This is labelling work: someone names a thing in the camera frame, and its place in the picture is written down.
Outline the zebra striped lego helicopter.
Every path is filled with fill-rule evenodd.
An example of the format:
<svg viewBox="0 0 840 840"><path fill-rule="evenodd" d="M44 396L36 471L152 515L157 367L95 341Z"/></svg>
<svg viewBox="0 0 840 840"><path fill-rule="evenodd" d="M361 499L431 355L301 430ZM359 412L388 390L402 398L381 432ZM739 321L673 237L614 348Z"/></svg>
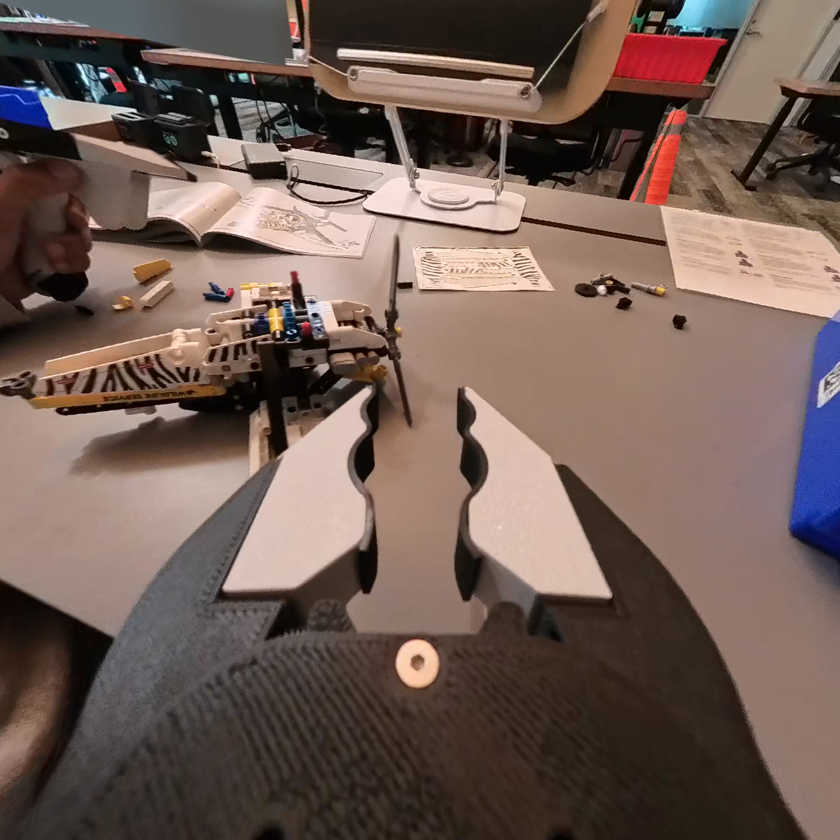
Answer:
<svg viewBox="0 0 840 840"><path fill-rule="evenodd" d="M388 360L412 425L398 347L400 246L396 235L382 325L362 303L306 294L293 271L288 283L243 285L245 305L212 312L200 328L49 360L41 371L3 379L2 395L63 415L167 404L224 412L286 399L289 416L295 405L322 411L326 392L341 380L378 382Z"/></svg>

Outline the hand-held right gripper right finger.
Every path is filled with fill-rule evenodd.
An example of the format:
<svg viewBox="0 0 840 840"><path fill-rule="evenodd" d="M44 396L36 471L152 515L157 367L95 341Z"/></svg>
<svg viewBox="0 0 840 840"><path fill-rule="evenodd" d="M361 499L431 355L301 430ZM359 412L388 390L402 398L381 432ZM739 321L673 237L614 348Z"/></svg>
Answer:
<svg viewBox="0 0 840 840"><path fill-rule="evenodd" d="M459 470L468 484L458 514L456 583L480 632L491 611L517 607L527 630L562 638L552 610L614 608L552 457L471 387L458 389Z"/></svg>

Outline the black battery charger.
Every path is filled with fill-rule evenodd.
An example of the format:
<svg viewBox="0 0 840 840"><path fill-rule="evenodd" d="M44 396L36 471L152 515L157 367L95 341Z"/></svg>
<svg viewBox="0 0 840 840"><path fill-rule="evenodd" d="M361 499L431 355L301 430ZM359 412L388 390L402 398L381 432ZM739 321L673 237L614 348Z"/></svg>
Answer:
<svg viewBox="0 0 840 840"><path fill-rule="evenodd" d="M212 154L207 124L178 112L159 113L154 124L161 132L165 148L178 161L198 163Z"/></svg>
<svg viewBox="0 0 840 840"><path fill-rule="evenodd" d="M149 115L138 112L115 112L112 122L122 142L156 151L161 144L159 126Z"/></svg>

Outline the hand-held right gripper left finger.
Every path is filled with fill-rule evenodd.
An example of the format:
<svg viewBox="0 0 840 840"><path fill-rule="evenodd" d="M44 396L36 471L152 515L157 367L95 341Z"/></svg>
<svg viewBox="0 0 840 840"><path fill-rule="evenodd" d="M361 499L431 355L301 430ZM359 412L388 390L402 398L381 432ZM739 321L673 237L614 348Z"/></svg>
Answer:
<svg viewBox="0 0 840 840"><path fill-rule="evenodd" d="M360 385L276 459L222 585L227 599L311 607L371 592L378 547L364 481L375 465L377 410L375 386Z"/></svg>

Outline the lego instruction booklet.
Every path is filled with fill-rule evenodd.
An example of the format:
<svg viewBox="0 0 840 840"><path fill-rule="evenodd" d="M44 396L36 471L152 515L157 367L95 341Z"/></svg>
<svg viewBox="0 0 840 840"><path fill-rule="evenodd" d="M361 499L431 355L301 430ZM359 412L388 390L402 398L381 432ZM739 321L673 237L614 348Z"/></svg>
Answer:
<svg viewBox="0 0 840 840"><path fill-rule="evenodd" d="M270 187L241 196L230 185L206 182L153 192L141 228L105 228L94 217L90 226L100 238L150 245L204 248L221 238L298 256L360 259L375 218L315 206Z"/></svg>

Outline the black office chair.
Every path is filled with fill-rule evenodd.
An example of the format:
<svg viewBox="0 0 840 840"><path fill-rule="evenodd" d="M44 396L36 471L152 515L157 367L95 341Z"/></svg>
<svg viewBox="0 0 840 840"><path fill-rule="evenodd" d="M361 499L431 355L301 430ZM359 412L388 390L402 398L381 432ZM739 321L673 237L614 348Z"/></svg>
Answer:
<svg viewBox="0 0 840 840"><path fill-rule="evenodd" d="M839 160L839 97L820 98L808 106L796 124L815 148L807 154L783 156L766 167L765 179L774 180L778 174L806 169L815 178L815 189L823 192L835 173Z"/></svg>

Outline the red plastic bin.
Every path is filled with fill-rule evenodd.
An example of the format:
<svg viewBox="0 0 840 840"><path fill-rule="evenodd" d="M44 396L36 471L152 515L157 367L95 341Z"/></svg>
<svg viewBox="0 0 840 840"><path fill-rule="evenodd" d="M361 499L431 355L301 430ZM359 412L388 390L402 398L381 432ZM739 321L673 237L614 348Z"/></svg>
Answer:
<svg viewBox="0 0 840 840"><path fill-rule="evenodd" d="M627 34L613 76L699 85L727 44L724 38Z"/></svg>

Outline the blue plastic bin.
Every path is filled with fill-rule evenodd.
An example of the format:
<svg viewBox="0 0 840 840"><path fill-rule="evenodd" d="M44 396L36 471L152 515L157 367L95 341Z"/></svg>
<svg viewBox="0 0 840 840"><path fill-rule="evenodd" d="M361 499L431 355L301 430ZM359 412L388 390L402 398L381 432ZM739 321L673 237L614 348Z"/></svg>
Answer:
<svg viewBox="0 0 840 840"><path fill-rule="evenodd" d="M817 334L794 482L791 535L839 560L839 315Z"/></svg>

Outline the white screen stand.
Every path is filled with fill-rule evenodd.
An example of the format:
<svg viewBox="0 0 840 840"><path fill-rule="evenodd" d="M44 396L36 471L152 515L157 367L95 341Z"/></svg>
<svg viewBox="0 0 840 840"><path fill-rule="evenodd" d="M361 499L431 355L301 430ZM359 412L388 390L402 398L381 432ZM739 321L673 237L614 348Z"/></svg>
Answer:
<svg viewBox="0 0 840 840"><path fill-rule="evenodd" d="M511 233L518 229L525 199L504 196L510 116L528 116L542 99L532 83L534 68L479 59L341 47L350 92L383 100L385 116L405 172L363 203L371 214L447 226ZM484 116L499 121L498 177L489 187L424 178L408 149L400 107Z"/></svg>

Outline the black power adapter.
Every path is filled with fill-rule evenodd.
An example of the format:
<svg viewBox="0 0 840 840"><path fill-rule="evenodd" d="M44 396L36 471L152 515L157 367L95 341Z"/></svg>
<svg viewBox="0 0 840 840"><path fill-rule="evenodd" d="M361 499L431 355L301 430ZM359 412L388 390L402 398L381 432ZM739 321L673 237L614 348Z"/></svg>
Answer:
<svg viewBox="0 0 840 840"><path fill-rule="evenodd" d="M284 153L272 143L242 143L245 168L254 181L285 181L288 169Z"/></svg>

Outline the clear plastic bag sheet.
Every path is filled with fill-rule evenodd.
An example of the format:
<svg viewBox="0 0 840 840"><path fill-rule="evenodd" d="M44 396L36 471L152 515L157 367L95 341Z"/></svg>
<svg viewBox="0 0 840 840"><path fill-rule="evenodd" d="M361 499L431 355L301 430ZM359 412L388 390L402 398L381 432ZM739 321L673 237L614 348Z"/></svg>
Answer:
<svg viewBox="0 0 840 840"><path fill-rule="evenodd" d="M814 230L662 206L675 284L761 307L831 318L839 254Z"/></svg>

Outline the orange red strip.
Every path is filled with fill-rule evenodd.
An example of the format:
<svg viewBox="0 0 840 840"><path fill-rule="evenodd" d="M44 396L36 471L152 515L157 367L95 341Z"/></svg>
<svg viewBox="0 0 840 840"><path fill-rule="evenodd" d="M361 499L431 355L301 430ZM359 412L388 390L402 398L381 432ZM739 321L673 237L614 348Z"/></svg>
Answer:
<svg viewBox="0 0 840 840"><path fill-rule="evenodd" d="M658 206L667 204L686 117L687 107L668 111L649 150L630 201Z"/></svg>

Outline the person's left hand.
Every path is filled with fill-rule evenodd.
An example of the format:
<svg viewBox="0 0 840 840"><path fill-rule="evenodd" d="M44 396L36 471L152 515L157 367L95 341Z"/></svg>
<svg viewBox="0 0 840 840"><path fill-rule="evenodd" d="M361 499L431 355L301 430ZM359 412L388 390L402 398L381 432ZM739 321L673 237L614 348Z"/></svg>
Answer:
<svg viewBox="0 0 840 840"><path fill-rule="evenodd" d="M88 211L76 197L84 174L63 160L15 164L1 177L1 296L24 308L33 294L21 263L26 216L37 202L67 195L65 232L48 238L44 250L51 269L61 274L90 267L91 233Z"/></svg>

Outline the zebra sticker sheet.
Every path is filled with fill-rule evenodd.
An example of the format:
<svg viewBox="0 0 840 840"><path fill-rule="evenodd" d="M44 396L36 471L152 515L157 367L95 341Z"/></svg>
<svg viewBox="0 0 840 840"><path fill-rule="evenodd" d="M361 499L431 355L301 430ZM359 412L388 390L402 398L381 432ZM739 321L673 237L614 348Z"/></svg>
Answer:
<svg viewBox="0 0 840 840"><path fill-rule="evenodd" d="M414 247L424 291L554 291L529 247Z"/></svg>

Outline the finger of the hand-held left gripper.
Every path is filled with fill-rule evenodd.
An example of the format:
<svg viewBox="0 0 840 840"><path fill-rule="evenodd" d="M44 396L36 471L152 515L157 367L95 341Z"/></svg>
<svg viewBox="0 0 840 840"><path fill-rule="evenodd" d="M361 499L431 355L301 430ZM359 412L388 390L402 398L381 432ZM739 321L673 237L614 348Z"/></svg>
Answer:
<svg viewBox="0 0 840 840"><path fill-rule="evenodd" d="M87 163L118 167L127 172L197 182L197 176L165 154L123 141L105 140L80 133L68 133L79 158Z"/></svg>

